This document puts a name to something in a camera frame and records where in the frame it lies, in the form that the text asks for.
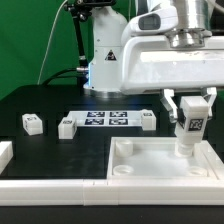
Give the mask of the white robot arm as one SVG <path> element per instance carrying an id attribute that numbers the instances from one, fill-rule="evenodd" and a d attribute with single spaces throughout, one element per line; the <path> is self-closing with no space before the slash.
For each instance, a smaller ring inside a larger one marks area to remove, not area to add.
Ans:
<path id="1" fill-rule="evenodd" d="M 135 0 L 126 20 L 110 6 L 92 10 L 94 57 L 84 88 L 97 95 L 160 92 L 177 119 L 174 91 L 224 88 L 224 36 L 209 27 L 207 0 Z"/>

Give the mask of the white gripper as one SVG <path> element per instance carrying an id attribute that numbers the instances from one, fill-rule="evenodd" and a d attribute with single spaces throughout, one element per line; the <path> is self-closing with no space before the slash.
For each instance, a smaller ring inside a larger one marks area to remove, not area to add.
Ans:
<path id="1" fill-rule="evenodd" d="M 125 94 L 161 91 L 161 103 L 171 123 L 178 120 L 174 90 L 198 91 L 209 105 L 224 88 L 224 37 L 209 36 L 202 47 L 173 48 L 168 39 L 177 19 L 161 12 L 133 18 L 122 34 L 120 90 Z"/>

